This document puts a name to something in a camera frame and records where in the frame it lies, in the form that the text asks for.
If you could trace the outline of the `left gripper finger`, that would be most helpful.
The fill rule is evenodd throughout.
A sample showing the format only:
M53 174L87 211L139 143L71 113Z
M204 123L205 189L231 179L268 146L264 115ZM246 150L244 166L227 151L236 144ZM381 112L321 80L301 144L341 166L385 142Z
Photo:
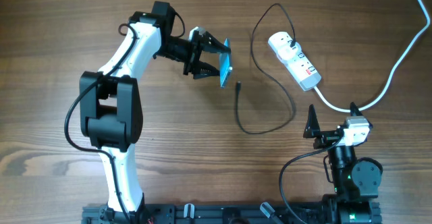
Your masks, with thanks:
M231 49L219 42L212 34L205 32L201 38L202 50L209 53L231 53Z
M194 80L220 76L219 70L205 62L198 61L194 64L192 68L192 75Z

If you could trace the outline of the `smartphone with cyan screen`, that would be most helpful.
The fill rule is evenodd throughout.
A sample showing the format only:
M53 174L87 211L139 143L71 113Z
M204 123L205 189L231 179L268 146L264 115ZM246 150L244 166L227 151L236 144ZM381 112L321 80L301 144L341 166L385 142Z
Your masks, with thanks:
M219 79L220 87L225 88L227 81L232 73L232 55L230 52L222 52L219 54Z

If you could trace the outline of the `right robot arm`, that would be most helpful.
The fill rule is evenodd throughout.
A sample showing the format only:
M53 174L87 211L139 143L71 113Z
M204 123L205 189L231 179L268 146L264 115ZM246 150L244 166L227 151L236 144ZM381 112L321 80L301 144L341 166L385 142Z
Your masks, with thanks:
M309 106L304 138L314 140L315 150L324 150L323 159L327 181L333 184L334 194L322 199L326 223L377 224L383 221L378 188L383 175L382 164L369 157L358 158L355 148L367 141L373 129L354 103L350 115L335 130L320 129L313 105Z

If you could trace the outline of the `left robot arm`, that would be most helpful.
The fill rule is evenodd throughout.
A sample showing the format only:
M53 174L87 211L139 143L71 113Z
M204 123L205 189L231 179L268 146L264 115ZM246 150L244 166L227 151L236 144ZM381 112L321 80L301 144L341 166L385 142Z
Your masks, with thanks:
M232 72L230 40L219 42L196 27L187 39L172 35L178 12L166 2L151 12L136 11L125 24L124 41L97 72L80 78L80 125L91 151L103 162L109 188L107 204L85 207L83 223L154 223L138 182L135 144L143 125L138 81L149 61L165 57L184 65L195 80L217 76L226 85Z

